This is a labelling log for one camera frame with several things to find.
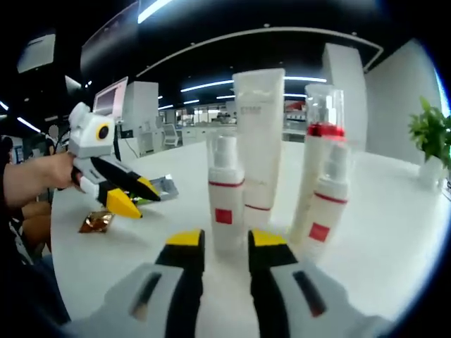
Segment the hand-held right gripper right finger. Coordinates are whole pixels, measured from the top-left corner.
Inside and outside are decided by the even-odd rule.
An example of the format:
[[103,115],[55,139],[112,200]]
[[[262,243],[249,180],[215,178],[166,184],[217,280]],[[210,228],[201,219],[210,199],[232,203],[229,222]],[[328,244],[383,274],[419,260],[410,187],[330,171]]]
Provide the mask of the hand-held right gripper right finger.
[[386,337],[391,323],[364,315],[345,288],[310,261],[299,261],[282,236],[248,232],[250,292],[261,337]]

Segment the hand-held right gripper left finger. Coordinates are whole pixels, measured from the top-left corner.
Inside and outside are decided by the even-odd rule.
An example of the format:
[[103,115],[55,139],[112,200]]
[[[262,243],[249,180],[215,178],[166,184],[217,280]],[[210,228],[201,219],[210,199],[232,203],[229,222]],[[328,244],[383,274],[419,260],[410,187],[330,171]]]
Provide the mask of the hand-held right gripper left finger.
[[193,337],[203,294],[205,232],[179,232],[154,263],[143,263],[107,291],[90,316],[64,327],[69,337]]

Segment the person's left hand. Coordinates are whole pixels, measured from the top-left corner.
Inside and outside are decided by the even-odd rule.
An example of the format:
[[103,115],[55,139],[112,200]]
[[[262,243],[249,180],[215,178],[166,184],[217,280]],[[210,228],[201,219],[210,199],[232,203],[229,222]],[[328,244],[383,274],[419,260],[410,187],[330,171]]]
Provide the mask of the person's left hand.
[[74,155],[69,152],[45,156],[40,159],[43,185],[46,188],[66,189],[73,187],[83,192],[72,178]]

